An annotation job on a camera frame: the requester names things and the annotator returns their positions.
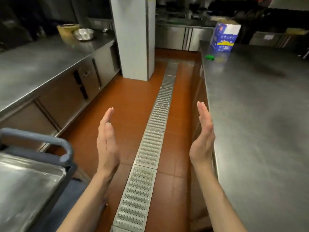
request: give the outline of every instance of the cardboard box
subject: cardboard box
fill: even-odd
[[[230,52],[238,36],[241,25],[234,20],[220,20],[211,41],[215,51]]]

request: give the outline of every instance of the forearm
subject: forearm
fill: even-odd
[[[233,210],[222,187],[213,174],[211,164],[194,166],[214,232],[246,232],[246,228]]]
[[[57,232],[89,231],[94,226],[111,179],[108,174],[96,173]]]

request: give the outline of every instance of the hand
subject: hand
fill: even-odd
[[[215,139],[214,125],[204,102],[198,101],[197,109],[202,131],[190,148],[190,159],[194,167],[198,164],[211,164],[211,150]]]
[[[104,114],[98,127],[98,170],[97,173],[106,174],[113,178],[120,163],[119,150],[116,144],[114,128],[109,120],[114,113],[111,107]]]

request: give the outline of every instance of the gray handle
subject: gray handle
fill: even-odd
[[[56,137],[52,137],[52,136],[48,136],[44,134],[37,134],[37,133],[32,133],[28,131],[19,130],[19,129],[11,129],[11,128],[0,129],[0,143],[1,143],[2,136],[14,136],[14,137],[22,138],[22,139],[41,141],[41,142],[61,146],[66,151],[66,154],[61,156],[59,159],[61,166],[69,166],[73,161],[73,156],[74,156],[73,148],[68,141],[62,138],[56,138]]]

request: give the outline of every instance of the metal bowl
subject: metal bowl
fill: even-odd
[[[74,36],[77,40],[91,40],[93,39],[93,33],[94,31],[90,28],[81,28],[76,31],[74,31]]]

